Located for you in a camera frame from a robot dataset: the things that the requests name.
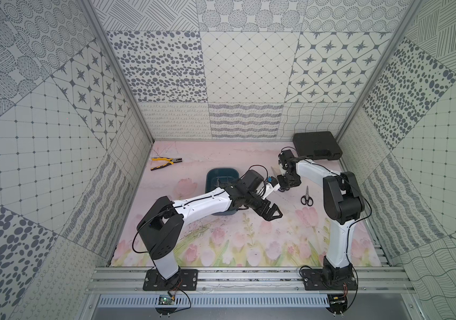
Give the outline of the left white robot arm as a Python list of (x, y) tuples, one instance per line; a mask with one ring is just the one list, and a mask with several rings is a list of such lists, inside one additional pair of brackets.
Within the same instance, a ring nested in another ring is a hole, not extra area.
[(176, 279), (180, 267), (174, 255), (182, 229), (200, 219), (235, 211), (242, 207), (253, 210), (265, 221), (283, 216), (279, 207), (267, 198), (281, 188), (276, 177), (263, 177), (249, 169), (242, 177), (190, 199), (172, 201), (158, 198), (136, 228), (135, 239), (141, 239), (157, 274), (165, 281)]

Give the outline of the black scissors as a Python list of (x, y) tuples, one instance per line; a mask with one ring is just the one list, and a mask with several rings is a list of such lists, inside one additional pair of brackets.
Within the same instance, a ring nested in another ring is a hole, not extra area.
[(309, 187), (306, 187), (305, 194), (301, 196), (301, 204), (308, 207), (313, 207), (313, 198), (309, 195)]

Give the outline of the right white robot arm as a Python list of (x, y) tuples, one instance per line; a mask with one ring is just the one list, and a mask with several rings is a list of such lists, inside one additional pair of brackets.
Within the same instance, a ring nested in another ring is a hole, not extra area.
[(323, 188), (323, 205), (330, 224), (330, 240), (324, 257), (322, 280), (329, 287), (353, 277), (351, 250), (353, 227), (365, 209), (355, 175), (332, 171), (307, 157), (296, 157), (290, 149), (279, 154), (281, 189), (286, 191), (301, 185), (303, 179)]

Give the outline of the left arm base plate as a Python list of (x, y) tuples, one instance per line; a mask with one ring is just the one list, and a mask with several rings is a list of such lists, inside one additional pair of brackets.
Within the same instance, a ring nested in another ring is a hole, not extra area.
[(165, 279), (156, 269), (146, 272), (143, 291), (195, 291), (197, 289), (198, 269), (181, 269)]

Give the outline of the teal plastic storage box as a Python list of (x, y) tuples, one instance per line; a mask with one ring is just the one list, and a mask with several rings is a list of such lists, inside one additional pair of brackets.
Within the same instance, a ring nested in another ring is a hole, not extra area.
[(236, 169), (228, 167), (214, 168), (207, 173), (205, 192), (208, 193), (239, 178), (239, 172)]

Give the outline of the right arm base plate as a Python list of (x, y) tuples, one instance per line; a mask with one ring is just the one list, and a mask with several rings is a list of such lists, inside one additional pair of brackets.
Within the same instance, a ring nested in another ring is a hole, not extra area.
[(344, 268), (313, 269), (302, 266), (299, 275), (306, 291), (355, 291), (358, 288), (351, 265)]

